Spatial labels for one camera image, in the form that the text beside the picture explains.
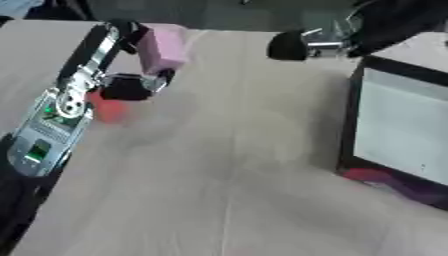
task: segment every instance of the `white tabletop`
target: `white tabletop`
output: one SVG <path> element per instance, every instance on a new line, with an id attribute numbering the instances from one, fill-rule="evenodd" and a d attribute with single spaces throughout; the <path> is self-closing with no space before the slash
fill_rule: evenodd
<path id="1" fill-rule="evenodd" d="M 0 29 L 0 131 L 91 23 Z M 94 123 L 16 256 L 446 255 L 448 214 L 333 173 L 356 61 L 268 60 L 273 33 L 189 31 L 191 62 Z M 112 71 L 138 71 L 119 56 Z"/>

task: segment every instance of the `pink sponge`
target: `pink sponge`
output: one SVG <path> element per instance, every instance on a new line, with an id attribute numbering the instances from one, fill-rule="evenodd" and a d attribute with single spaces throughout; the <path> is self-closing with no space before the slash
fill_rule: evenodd
<path id="1" fill-rule="evenodd" d="M 151 28 L 137 48 L 143 73 L 154 75 L 163 69 L 177 70 L 187 62 L 182 27 Z"/>

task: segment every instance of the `red object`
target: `red object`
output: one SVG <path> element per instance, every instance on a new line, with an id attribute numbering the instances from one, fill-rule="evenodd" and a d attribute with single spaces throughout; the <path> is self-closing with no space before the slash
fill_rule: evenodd
<path id="1" fill-rule="evenodd" d="M 104 123 L 118 123 L 122 121 L 128 113 L 128 106 L 119 100 L 105 100 L 100 95 L 100 90 L 89 93 L 88 100 L 95 107 L 94 119 Z"/>

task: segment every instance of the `robotic arm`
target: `robotic arm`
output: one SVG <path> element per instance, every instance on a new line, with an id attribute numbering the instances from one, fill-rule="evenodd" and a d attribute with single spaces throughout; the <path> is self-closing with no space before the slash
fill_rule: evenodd
<path id="1" fill-rule="evenodd" d="M 268 56 L 304 61 L 308 57 L 362 57 L 434 29 L 448 19 L 445 0 L 358 0 L 332 31 L 297 30 L 277 35 Z"/>
<path id="2" fill-rule="evenodd" d="M 104 99 L 145 100 L 171 82 L 175 72 L 169 69 L 153 76 L 106 74 L 119 51 L 137 53 L 147 32 L 123 20 L 93 27 L 22 124 L 0 141 L 0 256 L 32 223 L 92 121 L 87 94 L 101 90 Z"/>

